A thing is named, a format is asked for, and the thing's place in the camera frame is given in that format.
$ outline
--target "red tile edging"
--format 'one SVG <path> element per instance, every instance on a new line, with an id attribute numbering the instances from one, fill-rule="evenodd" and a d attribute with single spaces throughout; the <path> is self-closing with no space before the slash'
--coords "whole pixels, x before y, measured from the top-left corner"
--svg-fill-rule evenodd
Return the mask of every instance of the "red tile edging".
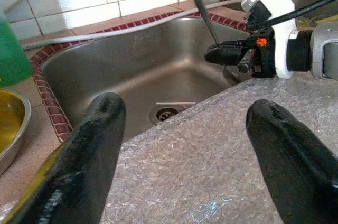
<path id="1" fill-rule="evenodd" d="M 104 29 L 101 31 L 97 31 L 96 33 L 102 33 L 102 32 L 110 32 L 110 31 L 116 31 L 116 30 L 122 30 L 127 28 L 132 28 L 140 25 L 144 25 L 153 21 L 160 20 L 162 18 L 166 18 L 168 16 L 174 15 L 179 13 L 177 12 L 170 12 L 165 13 L 161 15 L 157 15 L 154 17 L 149 17 L 146 19 L 142 19 L 139 21 L 130 22 L 127 24 L 122 24 L 120 26 L 114 26 L 110 27 L 108 29 Z M 190 15 L 188 17 L 201 17 L 200 13 L 195 13 L 193 15 Z M 215 15 L 215 14 L 209 14 L 209 17 L 212 21 L 218 22 L 220 24 L 234 27 L 239 30 L 246 30 L 246 24 L 244 22 L 238 22 L 233 19 Z M 72 126 L 70 125 L 64 111 L 62 110 L 58 100 L 56 99 L 50 85 L 48 84 L 45 76 L 43 75 L 43 72 L 41 70 L 41 65 L 52 55 L 55 53 L 88 42 L 89 40 L 85 41 L 75 41 L 75 42 L 68 42 L 68 43 L 59 43 L 59 44 L 53 44 L 48 45 L 42 49 L 40 49 L 34 56 L 30 58 L 30 62 L 33 67 L 33 78 L 37 85 L 37 88 L 39 90 L 40 96 L 42 98 L 43 104 L 46 107 L 48 116 L 51 120 L 52 126 L 54 127 L 55 133 L 57 138 L 60 142 L 64 142 L 69 135 L 72 132 Z"/>

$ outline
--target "sink drain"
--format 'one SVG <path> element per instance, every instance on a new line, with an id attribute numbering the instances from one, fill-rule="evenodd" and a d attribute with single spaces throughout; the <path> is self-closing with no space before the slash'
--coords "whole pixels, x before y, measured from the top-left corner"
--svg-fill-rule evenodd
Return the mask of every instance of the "sink drain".
<path id="1" fill-rule="evenodd" d="M 185 110 L 181 105 L 156 105 L 149 113 L 150 121 L 157 125 Z"/>

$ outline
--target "black cable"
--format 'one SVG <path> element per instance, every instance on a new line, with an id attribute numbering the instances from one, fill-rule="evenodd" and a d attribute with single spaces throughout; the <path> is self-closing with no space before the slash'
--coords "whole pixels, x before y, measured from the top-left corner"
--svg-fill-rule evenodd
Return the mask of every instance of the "black cable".
<path id="1" fill-rule="evenodd" d="M 291 20 L 293 18 L 299 17 L 303 14 L 306 14 L 308 12 L 311 12 L 321 6 L 324 6 L 328 3 L 331 3 L 335 0 L 318 0 L 315 3 L 312 3 L 310 5 L 304 6 L 300 9 L 294 10 L 293 12 L 284 14 L 282 16 L 279 16 L 277 18 L 271 19 L 269 21 L 264 21 L 264 22 L 260 22 L 257 24 L 247 24 L 247 29 L 249 30 L 259 30 L 259 29 L 263 29 L 265 27 L 270 27 L 276 24 L 279 24 L 281 22 L 286 22 L 288 20 Z"/>

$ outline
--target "spoon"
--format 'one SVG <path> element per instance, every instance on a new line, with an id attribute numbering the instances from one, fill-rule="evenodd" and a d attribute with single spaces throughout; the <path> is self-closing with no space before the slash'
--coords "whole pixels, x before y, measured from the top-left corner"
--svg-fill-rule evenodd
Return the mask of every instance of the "spoon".
<path id="1" fill-rule="evenodd" d="M 210 31 L 211 35 L 212 35 L 212 38 L 214 39 L 217 47 L 220 46 L 220 42 L 218 41 L 218 37 L 216 35 L 216 32 L 213 28 L 213 26 L 211 25 L 211 21 L 208 17 L 208 12 L 206 11 L 206 8 L 205 8 L 205 5 L 203 3 L 203 0 L 194 0 L 195 2 L 195 5 L 197 6 L 197 8 L 199 9 L 201 15 L 202 15 L 202 18 L 208 28 L 208 30 Z"/>

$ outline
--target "yellow bowl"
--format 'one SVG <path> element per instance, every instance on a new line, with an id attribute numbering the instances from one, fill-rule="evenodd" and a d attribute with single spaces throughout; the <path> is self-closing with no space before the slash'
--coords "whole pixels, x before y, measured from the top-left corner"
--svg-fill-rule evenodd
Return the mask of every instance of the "yellow bowl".
<path id="1" fill-rule="evenodd" d="M 31 104 L 24 95 L 0 89 L 0 175 L 16 157 L 31 114 Z"/>

